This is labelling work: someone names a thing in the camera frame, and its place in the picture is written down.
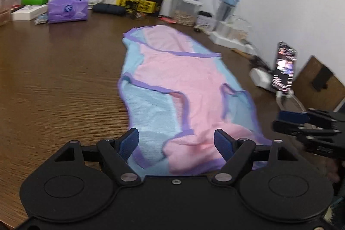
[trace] brown board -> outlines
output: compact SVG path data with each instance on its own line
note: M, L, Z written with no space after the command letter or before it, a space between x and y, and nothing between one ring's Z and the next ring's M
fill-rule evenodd
M345 87L335 76L332 76L327 82L327 89L316 91L312 86L312 81L322 65L317 58L311 56L294 81L292 89L305 108L333 111L345 97Z

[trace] green case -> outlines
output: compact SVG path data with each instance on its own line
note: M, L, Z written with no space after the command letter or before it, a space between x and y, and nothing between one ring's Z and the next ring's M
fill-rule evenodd
M22 0L22 5L44 5L48 0Z

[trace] pink fabric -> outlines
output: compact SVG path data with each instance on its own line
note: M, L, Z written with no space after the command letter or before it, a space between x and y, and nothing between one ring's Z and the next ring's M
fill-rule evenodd
M187 37L172 28L147 28L144 34L148 44L156 49L188 52ZM176 44L168 40L171 37L177 38L178 47L173 48ZM214 146L216 129L223 129L235 139L255 140L250 130L221 118L224 104L220 89L226 79L217 70L213 58L177 56L143 44L140 48L144 61L135 71L134 78L151 86L179 91L189 101L188 119L194 135L169 140L163 148L171 173L183 173L199 164L222 158Z

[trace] phone screen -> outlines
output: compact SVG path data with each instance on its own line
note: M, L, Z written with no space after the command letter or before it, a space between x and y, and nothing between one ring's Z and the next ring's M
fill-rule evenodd
M292 49L284 42L278 43L276 68L272 73L272 88L282 92L291 90L296 59L296 50Z

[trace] silver bolt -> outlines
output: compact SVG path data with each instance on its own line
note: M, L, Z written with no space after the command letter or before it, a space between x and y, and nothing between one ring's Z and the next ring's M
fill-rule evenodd
M180 181L179 179L173 179L171 183L174 185L179 185L182 183L182 181Z
M218 173L216 174L215 179L221 182L227 182L232 179L232 175L228 173Z
M125 182L131 182L138 178L138 176L135 173L124 173L121 176L121 180Z

